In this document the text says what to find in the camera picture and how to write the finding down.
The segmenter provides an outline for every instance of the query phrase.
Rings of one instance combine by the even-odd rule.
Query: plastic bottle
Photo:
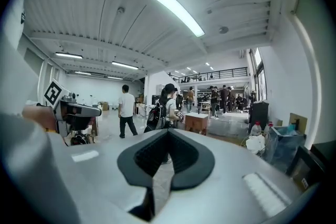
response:
[[[271,127],[273,127],[273,123],[272,121],[270,121],[268,123],[268,125],[266,125],[265,129],[264,129],[264,133],[268,133],[269,134],[269,130],[271,129]]]
[[[253,125],[253,127],[251,129],[251,135],[259,135],[260,132],[261,132],[260,122],[256,121],[256,124]]]

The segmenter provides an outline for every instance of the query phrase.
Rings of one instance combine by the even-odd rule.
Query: table surface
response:
[[[190,112],[190,113],[187,113],[185,116],[190,116],[190,117],[194,117],[194,118],[203,119],[203,118],[207,118],[208,114],[198,114],[198,113],[195,113],[195,112]]]

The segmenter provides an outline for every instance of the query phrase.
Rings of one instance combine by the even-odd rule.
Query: fluorescent light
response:
[[[157,0],[163,6],[174,13],[194,34],[196,37],[204,35],[203,30],[194,20],[194,18],[186,11],[186,9],[177,0]]]
[[[77,54],[66,54],[64,52],[56,52],[55,54],[57,56],[64,56],[64,57],[69,57],[69,58],[83,59],[83,57],[81,55],[77,55]]]
[[[122,78],[115,78],[115,77],[108,77],[109,79],[122,79]]]
[[[126,64],[120,63],[120,62],[112,62],[112,64],[116,65],[116,66],[120,66],[120,67],[127,67],[127,68],[131,68],[131,69],[139,69],[139,67],[134,67],[134,66],[126,65]]]
[[[77,74],[83,74],[83,75],[91,75],[90,73],[85,73],[85,72],[80,72],[80,71],[75,71]]]

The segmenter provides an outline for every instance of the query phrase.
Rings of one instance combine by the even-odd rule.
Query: floor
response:
[[[192,107],[192,112],[196,112],[196,108]],[[218,119],[209,119],[207,136],[220,140],[237,143],[246,136],[247,113],[226,113],[218,112]],[[133,117],[133,122],[138,131],[142,134],[146,127],[146,120],[140,115]],[[101,119],[98,122],[99,134],[95,137],[96,143],[104,143],[109,140],[120,139],[119,118],[117,110],[103,111]],[[184,124],[179,124],[179,128],[184,128]],[[125,129],[125,139],[132,136],[128,126]],[[161,165],[158,172],[153,178],[153,190],[155,198],[155,213],[158,213],[166,203],[169,197],[170,181],[174,175],[173,164]]]

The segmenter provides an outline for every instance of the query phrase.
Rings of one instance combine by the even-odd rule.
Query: hair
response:
[[[168,94],[171,94],[171,93],[174,93],[174,92],[175,92],[175,86],[174,86],[174,84],[171,84],[171,83],[167,84],[167,85],[162,89],[160,100],[161,100],[163,103],[167,103]]]
[[[128,87],[128,85],[123,85],[122,86],[122,89],[124,90],[124,92],[128,92],[128,89],[129,89],[130,87]]]

